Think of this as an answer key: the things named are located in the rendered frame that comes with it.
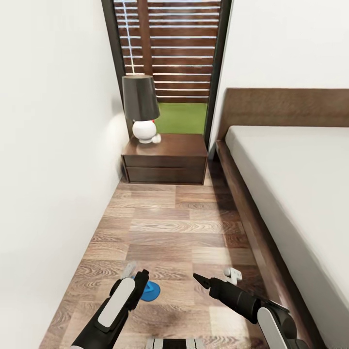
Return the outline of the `sandal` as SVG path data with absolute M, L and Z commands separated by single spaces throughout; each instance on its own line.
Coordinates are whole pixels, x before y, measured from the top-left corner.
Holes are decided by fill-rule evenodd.
M 160 294 L 160 287 L 157 283 L 148 281 L 141 297 L 144 301 L 153 301 Z

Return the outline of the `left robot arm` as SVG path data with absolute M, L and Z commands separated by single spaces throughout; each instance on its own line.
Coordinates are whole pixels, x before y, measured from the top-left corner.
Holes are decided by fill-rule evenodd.
M 121 278 L 115 282 L 106 299 L 69 349 L 112 349 L 128 318 L 143 295 L 149 271 L 138 271 L 131 277 L 137 263 L 128 263 Z

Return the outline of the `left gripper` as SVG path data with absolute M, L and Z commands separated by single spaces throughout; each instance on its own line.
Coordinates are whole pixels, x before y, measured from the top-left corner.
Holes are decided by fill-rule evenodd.
M 140 298 L 141 298 L 142 295 L 143 295 L 143 292 L 144 292 L 144 289 L 145 289 L 145 287 L 146 287 L 146 284 L 147 284 L 147 282 L 149 281 L 149 276 L 148 276 L 148 274 L 149 274 L 149 271 L 146 270 L 146 269 L 144 269 L 142 272 L 141 272 L 141 271 L 138 271 L 136 277 L 134 278 L 134 280 L 140 285 L 141 292 L 140 292 L 140 296 L 138 297 L 138 299 L 137 299 L 134 303 L 132 303 L 132 304 L 130 305 L 129 308 L 130 308 L 131 310 L 135 310 L 135 309 L 136 309 L 136 306 L 137 306 L 137 304 L 138 304 Z

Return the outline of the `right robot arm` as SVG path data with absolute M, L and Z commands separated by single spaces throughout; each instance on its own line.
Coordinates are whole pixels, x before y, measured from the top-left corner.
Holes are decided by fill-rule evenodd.
M 237 287 L 237 281 L 242 280 L 239 270 L 231 267 L 223 269 L 223 273 L 223 280 L 196 273 L 193 277 L 204 288 L 210 288 L 210 297 L 220 300 L 251 323 L 259 323 L 270 349 L 310 349 L 304 340 L 297 339 L 296 323 L 287 308 Z

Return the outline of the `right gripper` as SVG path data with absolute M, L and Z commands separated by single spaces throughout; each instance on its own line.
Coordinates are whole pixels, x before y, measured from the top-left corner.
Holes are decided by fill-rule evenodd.
M 238 312 L 238 301 L 240 295 L 244 292 L 243 289 L 237 287 L 230 282 L 224 282 L 216 277 L 208 279 L 193 273 L 193 277 L 206 289 L 210 288 L 209 296 L 220 300 L 230 309 Z

